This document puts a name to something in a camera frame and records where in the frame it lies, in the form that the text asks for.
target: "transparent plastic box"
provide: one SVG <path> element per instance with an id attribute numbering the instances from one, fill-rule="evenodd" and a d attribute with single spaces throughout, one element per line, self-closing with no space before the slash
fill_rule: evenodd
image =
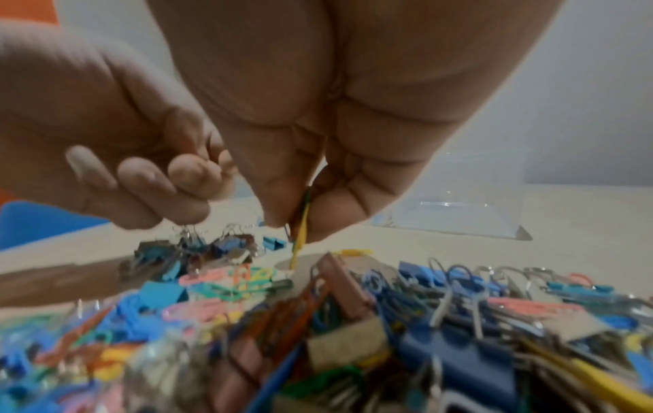
<path id="1" fill-rule="evenodd" d="M 531 152 L 521 148 L 438 154 L 408 193 L 369 223 L 517 238 Z"/>

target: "blue chair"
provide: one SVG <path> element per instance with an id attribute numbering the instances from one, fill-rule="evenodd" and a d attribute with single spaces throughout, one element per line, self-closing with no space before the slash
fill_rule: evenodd
<path id="1" fill-rule="evenodd" d="M 108 222 L 40 203 L 7 202 L 0 208 L 0 251 Z"/>

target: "hand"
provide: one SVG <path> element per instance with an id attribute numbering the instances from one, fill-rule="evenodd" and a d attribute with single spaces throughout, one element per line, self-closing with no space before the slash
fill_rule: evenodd
<path id="1" fill-rule="evenodd" d="M 0 22 L 0 188 L 128 228 L 195 224 L 233 162 L 190 93 L 125 45 Z"/>
<path id="2" fill-rule="evenodd" d="M 517 65 L 560 0 L 148 0 L 190 91 L 280 226 L 373 216 Z"/>

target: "pile of binder clips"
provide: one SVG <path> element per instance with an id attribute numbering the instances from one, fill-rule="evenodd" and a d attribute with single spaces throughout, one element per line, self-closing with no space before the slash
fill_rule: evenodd
<path id="1" fill-rule="evenodd" d="M 653 412 L 649 301 L 535 267 L 357 274 L 358 250 L 283 298 L 262 244 L 144 242 L 139 291 L 0 323 L 0 412 Z"/>

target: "table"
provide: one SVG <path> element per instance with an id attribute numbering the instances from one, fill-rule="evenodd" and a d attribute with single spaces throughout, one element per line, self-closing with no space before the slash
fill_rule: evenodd
<path id="1" fill-rule="evenodd" d="M 211 216 L 197 230 L 206 231 L 204 236 L 213 240 L 227 224 L 236 222 L 243 227 L 254 225 L 244 229 L 257 239 L 262 235 L 285 238 L 282 229 L 255 227 L 260 215 L 256 199 L 223 201 L 213 205 Z M 356 225 L 306 246 L 298 273 L 306 273 L 327 250 L 368 248 L 379 260 L 394 266 L 400 260 L 426 265 L 431 256 L 445 266 L 460 263 L 472 269 L 476 265 L 544 266 L 559 274 L 588 274 L 598 283 L 613 284 L 641 297 L 653 295 L 653 188 L 529 185 L 522 226 L 533 240 Z M 124 231 L 113 225 L 95 227 L 0 253 L 0 272 L 123 257 L 140 241 L 168 238 L 174 233 L 170 222 L 148 231 Z M 269 252 L 255 263 L 277 265 L 289 256 L 286 248 Z"/>

